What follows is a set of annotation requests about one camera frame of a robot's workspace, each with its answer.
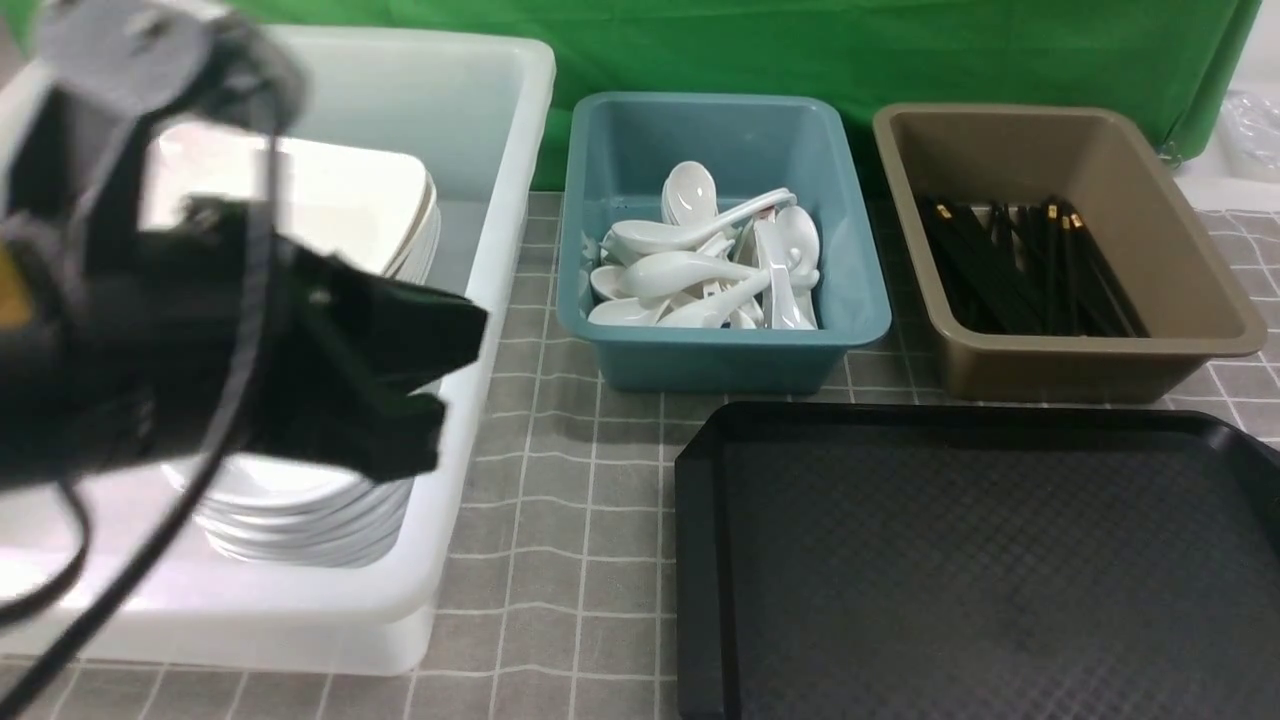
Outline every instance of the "green backdrop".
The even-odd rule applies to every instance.
[[[810,95],[874,163],[887,102],[1098,105],[1199,154],[1261,0],[237,0],[265,22],[536,37],[558,79],[536,186],[563,182],[570,114],[604,90]],[[36,0],[0,0],[26,27]],[[878,178],[867,178],[874,186]]]

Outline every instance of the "black plastic tray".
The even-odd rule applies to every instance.
[[[686,720],[1280,717],[1280,466],[1208,415],[728,405],[676,528]]]

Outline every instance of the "grid pattern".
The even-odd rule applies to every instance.
[[[672,462],[731,397],[623,395],[554,319],[558,195],[534,195],[486,415],[445,565],[431,648],[402,678],[82,662],[40,720],[675,719]],[[890,208],[877,208],[895,313],[822,402],[947,404]],[[1202,410],[1280,445],[1280,218],[1202,213],[1271,342],[1213,363],[1158,407]],[[0,687],[22,670],[0,664]]]

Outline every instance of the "white plastic bin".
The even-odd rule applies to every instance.
[[[415,480],[394,550],[361,569],[246,565],[196,528],[87,657],[246,669],[403,673],[426,652],[435,597],[493,374],[556,63],[541,42],[376,28],[274,28],[311,70],[291,136],[407,152],[440,192],[444,228],[428,283],[490,311],[480,360],[447,378],[440,465]],[[0,163],[47,86],[28,67],[0,92]],[[156,468],[86,483],[97,521],[84,579],[52,611],[0,638],[36,653],[96,597],[173,502]],[[46,489],[0,496],[0,601],[47,577],[73,534]]]

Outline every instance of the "white plate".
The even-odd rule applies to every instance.
[[[296,532],[298,528],[311,528],[319,532],[346,523],[355,515],[369,512],[374,507],[389,502],[390,498],[399,498],[401,493],[407,492],[401,487],[403,484],[411,483],[397,482],[371,486],[370,489],[357,495],[344,505],[324,506],[310,512],[242,512],[239,510],[228,510],[223,505],[211,503],[202,503],[196,512],[200,516],[236,525],[246,530],[289,533]]]
[[[422,220],[422,227],[415,234],[403,259],[396,264],[393,277],[402,282],[421,283],[431,269],[435,250],[440,241],[440,209],[433,208]]]
[[[215,536],[206,534],[205,537],[209,541],[210,547],[215,551],[227,555],[228,557],[248,562],[344,566],[352,562],[353,559],[365,557],[372,548],[381,547],[384,543],[389,542],[390,544],[394,544],[396,537],[399,536],[401,525],[403,523],[404,507],[399,507],[398,511],[388,519],[385,525],[383,525],[381,532],[360,533],[356,537],[316,543],[315,546],[306,548],[243,547]]]
[[[151,143],[143,184],[143,229],[173,227],[191,193],[259,196],[261,136],[183,120]],[[296,138],[279,143],[285,201],[280,229],[323,255],[381,275],[431,208],[435,183],[421,160]]]
[[[320,542],[339,539],[381,527],[404,507],[412,483],[399,483],[392,495],[375,497],[376,502],[356,502],[315,523],[301,523],[287,529],[264,529],[207,514],[197,514],[196,524],[205,533],[244,548],[303,548]]]
[[[169,483],[182,491],[198,459],[166,462]],[[298,514],[349,502],[366,486],[358,474],[326,465],[237,455],[223,464],[206,501],[234,512]]]

